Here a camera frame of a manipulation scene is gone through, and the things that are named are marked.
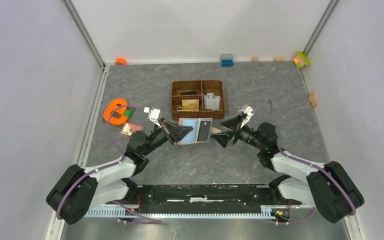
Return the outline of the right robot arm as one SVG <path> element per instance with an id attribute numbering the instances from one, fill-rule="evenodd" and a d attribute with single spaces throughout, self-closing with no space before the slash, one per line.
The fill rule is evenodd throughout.
<path id="1" fill-rule="evenodd" d="M 336 162 L 314 162 L 281 148 L 276 126 L 263 122 L 257 129 L 248 127 L 245 114 L 222 121 L 227 130 L 211 137 L 222 147 L 242 141 L 259 150 L 261 165 L 282 176 L 270 182 L 269 199 L 275 204 L 296 200 L 316 208 L 330 223 L 356 213 L 365 199 L 343 166 Z"/>

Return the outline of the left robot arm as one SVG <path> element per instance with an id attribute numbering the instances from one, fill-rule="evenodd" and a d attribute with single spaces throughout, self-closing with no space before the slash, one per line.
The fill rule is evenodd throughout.
<path id="1" fill-rule="evenodd" d="M 117 159 L 93 167 L 69 166 L 45 199 L 57 219 L 73 225 L 97 206 L 118 200 L 133 203 L 137 190 L 130 178 L 147 166 L 146 156 L 166 142 L 180 142 L 194 130 L 164 118 L 157 122 L 149 135 L 141 130 L 133 132 Z"/>

